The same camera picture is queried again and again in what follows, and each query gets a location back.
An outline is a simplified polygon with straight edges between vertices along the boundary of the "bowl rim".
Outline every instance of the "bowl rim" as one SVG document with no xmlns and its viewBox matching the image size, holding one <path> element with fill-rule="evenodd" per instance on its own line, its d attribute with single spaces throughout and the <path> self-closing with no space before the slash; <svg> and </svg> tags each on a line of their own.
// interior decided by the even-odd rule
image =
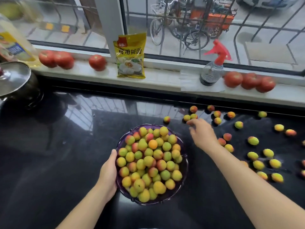
<svg viewBox="0 0 305 229">
<path fill-rule="evenodd" d="M 116 145 L 116 152 L 118 153 L 118 150 L 119 150 L 119 144 L 120 142 L 127 136 L 129 135 L 132 131 L 134 130 L 137 130 L 141 127 L 145 127 L 145 126 L 152 126 L 152 127 L 166 127 L 168 129 L 168 132 L 170 133 L 169 135 L 171 134 L 174 134 L 176 137 L 177 137 L 177 140 L 180 140 L 180 142 L 182 143 L 182 146 L 181 146 L 181 150 L 185 149 L 184 148 L 184 143 L 183 141 L 167 126 L 165 125 L 155 125 L 155 124 L 142 124 L 142 125 L 138 125 L 137 127 L 131 129 L 129 132 L 125 133 L 119 140 L 119 142 L 117 143 Z M 119 184 L 119 181 L 118 181 L 118 176 L 119 176 L 119 172 L 117 171 L 116 172 L 116 186 L 117 188 L 120 190 L 120 192 L 122 193 L 122 195 L 128 199 L 130 199 L 132 202 L 135 202 L 139 205 L 154 205 L 154 204 L 160 204 L 160 203 L 163 203 L 164 201 L 167 201 L 167 200 L 170 200 L 180 189 L 181 187 L 184 185 L 184 182 L 185 182 L 185 179 L 187 177 L 187 174 L 188 174 L 188 171 L 189 171 L 189 161 L 188 161 L 188 156 L 187 154 L 183 154 L 182 157 L 185 159 L 185 162 L 186 162 L 186 172 L 185 174 L 183 175 L 183 178 L 181 180 L 181 184 L 180 186 L 177 188 L 177 190 L 171 195 L 169 196 L 168 198 L 164 199 L 164 200 L 161 200 L 161 201 L 157 201 L 157 202 L 150 202 L 151 200 L 149 200 L 147 203 L 143 203 L 143 202 L 140 202 L 137 198 L 133 198 L 129 193 L 126 194 L 126 192 L 124 192 L 121 187 L 120 187 L 120 184 Z"/>
</svg>

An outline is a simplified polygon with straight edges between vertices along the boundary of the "red tomato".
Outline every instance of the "red tomato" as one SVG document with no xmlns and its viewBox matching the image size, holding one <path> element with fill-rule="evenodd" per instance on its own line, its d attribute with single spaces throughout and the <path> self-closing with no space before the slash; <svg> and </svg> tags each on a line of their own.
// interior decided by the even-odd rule
<svg viewBox="0 0 305 229">
<path fill-rule="evenodd" d="M 229 88 L 236 88 L 242 83 L 242 74 L 237 71 L 227 72 L 224 76 L 224 84 Z"/>
<path fill-rule="evenodd" d="M 89 65 L 96 71 L 102 71 L 105 69 L 107 61 L 105 57 L 101 55 L 93 55 L 89 58 Z"/>
<path fill-rule="evenodd" d="M 256 87 L 256 90 L 261 93 L 271 91 L 276 85 L 274 79 L 270 76 L 265 76 L 262 78 L 260 85 Z"/>
<path fill-rule="evenodd" d="M 250 90 L 257 87 L 261 83 L 261 77 L 255 73 L 248 73 L 244 75 L 242 80 L 242 87 L 244 89 Z"/>
<path fill-rule="evenodd" d="M 63 69 L 71 69 L 74 66 L 74 58 L 69 52 L 59 51 L 55 54 L 54 60 Z"/>
<path fill-rule="evenodd" d="M 49 67 L 54 68 L 57 67 L 57 64 L 54 61 L 55 53 L 53 51 L 42 51 L 39 54 L 39 61 Z"/>
</svg>

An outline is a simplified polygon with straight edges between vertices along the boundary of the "red spray nozzle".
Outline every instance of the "red spray nozzle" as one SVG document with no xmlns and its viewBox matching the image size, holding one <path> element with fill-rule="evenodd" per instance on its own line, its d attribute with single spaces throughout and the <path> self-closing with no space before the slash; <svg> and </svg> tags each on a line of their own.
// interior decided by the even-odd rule
<svg viewBox="0 0 305 229">
<path fill-rule="evenodd" d="M 214 63 L 218 66 L 221 66 L 225 60 L 232 61 L 229 51 L 221 42 L 219 42 L 218 39 L 215 39 L 213 43 L 215 46 L 210 51 L 205 53 L 205 55 L 218 54 L 219 56 L 214 61 Z"/>
</svg>

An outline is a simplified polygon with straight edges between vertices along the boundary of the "white paper towel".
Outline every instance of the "white paper towel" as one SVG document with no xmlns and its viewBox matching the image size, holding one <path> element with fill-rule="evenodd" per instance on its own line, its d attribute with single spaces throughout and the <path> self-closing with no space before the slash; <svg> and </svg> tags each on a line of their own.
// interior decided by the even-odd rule
<svg viewBox="0 0 305 229">
<path fill-rule="evenodd" d="M 205 86 L 199 80 L 200 74 L 186 70 L 180 71 L 180 86 L 182 92 L 221 92 L 226 89 L 223 78 L 214 85 Z"/>
</svg>

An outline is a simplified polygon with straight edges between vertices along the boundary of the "bottle label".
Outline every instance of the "bottle label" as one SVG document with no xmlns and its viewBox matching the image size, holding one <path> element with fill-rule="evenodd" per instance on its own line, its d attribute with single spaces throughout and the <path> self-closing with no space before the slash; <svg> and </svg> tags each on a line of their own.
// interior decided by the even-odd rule
<svg viewBox="0 0 305 229">
<path fill-rule="evenodd" d="M 9 32 L 0 33 L 0 45 L 18 60 L 26 62 L 35 61 L 32 54 L 24 49 Z"/>
</svg>

